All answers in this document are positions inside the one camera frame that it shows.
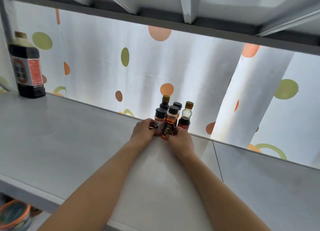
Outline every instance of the large soy sauce bottle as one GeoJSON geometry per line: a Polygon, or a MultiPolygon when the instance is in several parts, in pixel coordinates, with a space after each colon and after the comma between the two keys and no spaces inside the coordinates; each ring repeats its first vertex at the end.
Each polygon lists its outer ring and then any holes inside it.
{"type": "Polygon", "coordinates": [[[14,43],[9,45],[14,76],[21,96],[39,98],[46,95],[43,86],[39,50],[23,32],[15,32],[14,43]]]}

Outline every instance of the person's right arm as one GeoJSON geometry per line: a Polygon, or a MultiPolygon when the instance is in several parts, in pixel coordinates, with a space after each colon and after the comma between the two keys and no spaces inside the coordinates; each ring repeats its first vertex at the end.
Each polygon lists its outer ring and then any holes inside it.
{"type": "Polygon", "coordinates": [[[271,231],[194,153],[190,134],[176,127],[169,136],[171,150],[197,187],[215,231],[271,231]]]}

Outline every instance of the person's left hand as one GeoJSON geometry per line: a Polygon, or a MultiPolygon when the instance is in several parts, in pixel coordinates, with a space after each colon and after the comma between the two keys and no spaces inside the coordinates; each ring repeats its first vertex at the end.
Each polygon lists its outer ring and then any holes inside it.
{"type": "Polygon", "coordinates": [[[151,118],[138,122],[133,129],[130,141],[139,144],[142,148],[145,148],[151,141],[152,136],[156,134],[157,129],[149,129],[152,126],[154,120],[151,118]]]}

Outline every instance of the orange rim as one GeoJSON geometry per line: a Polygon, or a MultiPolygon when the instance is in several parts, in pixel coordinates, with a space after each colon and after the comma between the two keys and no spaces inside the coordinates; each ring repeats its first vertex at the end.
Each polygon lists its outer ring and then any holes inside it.
{"type": "MultiPolygon", "coordinates": [[[[10,206],[11,204],[13,203],[24,203],[24,202],[21,202],[19,200],[13,200],[13,201],[10,201],[8,203],[6,203],[5,205],[3,205],[1,208],[0,208],[0,214],[3,212],[3,210],[10,206]]],[[[18,223],[22,222],[23,220],[25,220],[25,218],[28,216],[29,212],[30,212],[30,205],[24,203],[26,205],[26,210],[25,212],[15,221],[9,223],[9,224],[6,224],[6,225],[0,225],[0,229],[7,229],[7,228],[10,228],[11,226],[15,226],[17,225],[18,223]]]]}

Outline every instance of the forearm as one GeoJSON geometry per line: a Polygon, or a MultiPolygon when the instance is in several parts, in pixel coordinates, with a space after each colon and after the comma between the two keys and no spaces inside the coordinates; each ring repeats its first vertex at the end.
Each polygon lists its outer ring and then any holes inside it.
{"type": "Polygon", "coordinates": [[[141,147],[126,143],[52,214],[38,231],[100,231],[110,219],[141,147]]]}
{"type": "Polygon", "coordinates": [[[215,231],[271,231],[194,153],[180,159],[200,193],[215,231]]]}

